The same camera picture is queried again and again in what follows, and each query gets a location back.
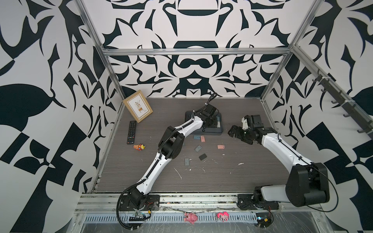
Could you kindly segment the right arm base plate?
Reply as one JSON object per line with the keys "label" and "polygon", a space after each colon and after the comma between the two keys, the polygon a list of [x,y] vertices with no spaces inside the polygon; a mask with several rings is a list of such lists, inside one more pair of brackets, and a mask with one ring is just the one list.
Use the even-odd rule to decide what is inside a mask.
{"label": "right arm base plate", "polygon": [[278,210],[278,202],[269,202],[255,197],[254,194],[238,194],[237,206],[240,210]]}

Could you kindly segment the dark grey storage tray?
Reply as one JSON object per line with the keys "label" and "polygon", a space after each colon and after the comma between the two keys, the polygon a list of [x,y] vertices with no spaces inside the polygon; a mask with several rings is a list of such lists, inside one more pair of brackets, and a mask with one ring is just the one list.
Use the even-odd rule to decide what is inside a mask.
{"label": "dark grey storage tray", "polygon": [[[206,110],[202,110],[197,114],[197,116],[208,116],[209,112]],[[192,111],[185,112],[185,121],[191,119]],[[222,126],[222,115],[219,113],[218,110],[215,110],[214,114],[212,115],[212,124],[209,127],[201,128],[194,131],[193,135],[213,135],[213,136],[220,136],[223,133],[223,126]]]}

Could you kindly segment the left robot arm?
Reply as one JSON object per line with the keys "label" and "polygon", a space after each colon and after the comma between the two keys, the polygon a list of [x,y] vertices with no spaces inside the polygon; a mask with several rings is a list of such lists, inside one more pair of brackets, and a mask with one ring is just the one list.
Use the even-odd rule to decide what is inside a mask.
{"label": "left robot arm", "polygon": [[197,130],[217,126],[218,114],[219,110],[216,107],[206,103],[198,111],[192,111],[190,119],[185,123],[166,129],[149,168],[137,183],[124,190],[126,197],[137,209],[145,205],[148,194],[166,165],[179,155],[185,138]]}

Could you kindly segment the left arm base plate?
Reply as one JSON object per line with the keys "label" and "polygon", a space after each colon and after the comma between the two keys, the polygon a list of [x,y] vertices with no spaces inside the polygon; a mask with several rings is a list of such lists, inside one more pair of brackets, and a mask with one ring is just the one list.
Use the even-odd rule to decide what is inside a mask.
{"label": "left arm base plate", "polygon": [[159,195],[125,195],[119,201],[119,211],[148,211],[152,209],[158,210],[159,203]]}

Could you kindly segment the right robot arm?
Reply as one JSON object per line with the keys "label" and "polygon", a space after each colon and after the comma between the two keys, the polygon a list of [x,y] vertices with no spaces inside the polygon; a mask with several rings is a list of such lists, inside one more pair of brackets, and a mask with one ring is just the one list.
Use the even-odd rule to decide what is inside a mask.
{"label": "right robot arm", "polygon": [[242,126],[233,125],[230,137],[268,149],[289,172],[286,184],[257,186],[251,197],[239,196],[238,207],[290,203],[295,207],[327,203],[330,200],[327,168],[307,159],[282,139],[272,127],[265,127],[259,115],[246,115]]}

